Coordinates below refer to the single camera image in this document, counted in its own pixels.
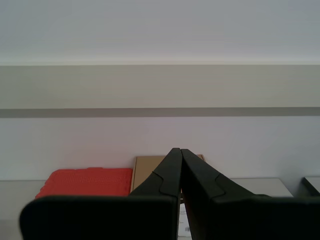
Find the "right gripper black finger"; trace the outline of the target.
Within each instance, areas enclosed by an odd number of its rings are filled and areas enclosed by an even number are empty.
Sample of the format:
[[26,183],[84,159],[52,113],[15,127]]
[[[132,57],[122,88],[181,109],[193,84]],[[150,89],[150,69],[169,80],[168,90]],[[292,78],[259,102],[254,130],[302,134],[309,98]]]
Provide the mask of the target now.
[[183,149],[181,188],[194,240],[318,240],[319,197],[254,194]]
[[173,148],[128,196],[46,196],[20,213],[25,240],[175,240],[182,151]]

